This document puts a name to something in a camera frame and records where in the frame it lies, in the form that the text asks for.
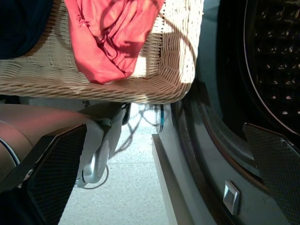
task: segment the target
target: gray plastic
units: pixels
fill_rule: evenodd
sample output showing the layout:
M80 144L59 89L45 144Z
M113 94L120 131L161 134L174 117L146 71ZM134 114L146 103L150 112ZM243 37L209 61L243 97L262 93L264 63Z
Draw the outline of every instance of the gray plastic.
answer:
M240 192L230 181L226 180L223 202L232 215L237 215L238 213L239 200Z

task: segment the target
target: black fabric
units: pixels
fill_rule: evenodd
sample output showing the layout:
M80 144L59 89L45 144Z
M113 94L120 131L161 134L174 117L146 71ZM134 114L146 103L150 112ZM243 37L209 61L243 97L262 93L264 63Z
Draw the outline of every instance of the black fabric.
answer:
M254 125L245 125L244 131L264 184L289 222L299 225L299 149L280 134Z
M42 35L53 0L0 0L0 59L27 53Z

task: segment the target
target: wicker basket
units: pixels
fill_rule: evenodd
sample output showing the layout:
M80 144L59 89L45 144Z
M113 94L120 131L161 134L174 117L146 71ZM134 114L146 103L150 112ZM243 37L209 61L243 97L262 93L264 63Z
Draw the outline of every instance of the wicker basket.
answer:
M48 25L26 55L0 60L0 94L165 104L182 99L195 76L203 0L166 0L128 79L92 84L79 73L68 12L54 0Z

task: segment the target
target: electrical cord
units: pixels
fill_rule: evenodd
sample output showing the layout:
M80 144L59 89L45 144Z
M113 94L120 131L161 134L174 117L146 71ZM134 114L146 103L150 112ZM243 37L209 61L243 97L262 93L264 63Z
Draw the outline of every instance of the electrical cord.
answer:
M99 185L97 185L95 187L83 187L83 189L94 190L94 189L96 189L96 188L104 185L106 183L107 179L108 179L108 174L109 174L109 169L108 169L108 165L106 165L106 177L105 177L105 180L101 184L99 184Z

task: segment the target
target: tiled floor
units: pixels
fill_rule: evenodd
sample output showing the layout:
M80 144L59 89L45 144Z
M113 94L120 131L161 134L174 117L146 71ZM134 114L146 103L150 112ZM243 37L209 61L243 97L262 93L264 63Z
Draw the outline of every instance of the tiled floor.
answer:
M72 110L83 106L80 100L30 99L29 102ZM167 225L152 156L154 133L153 107L132 104L129 123L122 127L117 152L108 162L107 181L92 190L74 188L60 225Z

